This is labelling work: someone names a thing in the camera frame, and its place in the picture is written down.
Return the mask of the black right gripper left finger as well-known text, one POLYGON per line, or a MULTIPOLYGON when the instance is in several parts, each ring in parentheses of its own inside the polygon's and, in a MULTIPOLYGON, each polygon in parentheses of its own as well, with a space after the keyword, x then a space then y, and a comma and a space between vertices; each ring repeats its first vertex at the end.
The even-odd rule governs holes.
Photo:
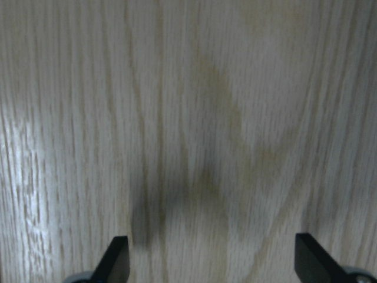
POLYGON ((127 236, 116 236, 91 276, 91 282, 128 282, 130 253, 127 236))

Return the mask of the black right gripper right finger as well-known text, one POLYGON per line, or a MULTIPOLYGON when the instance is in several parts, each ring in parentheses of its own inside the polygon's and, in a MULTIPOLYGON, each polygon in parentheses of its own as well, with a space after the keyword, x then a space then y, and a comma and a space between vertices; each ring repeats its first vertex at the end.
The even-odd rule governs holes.
POLYGON ((370 272, 340 266, 309 233, 295 235, 295 273, 300 282, 376 282, 370 272))

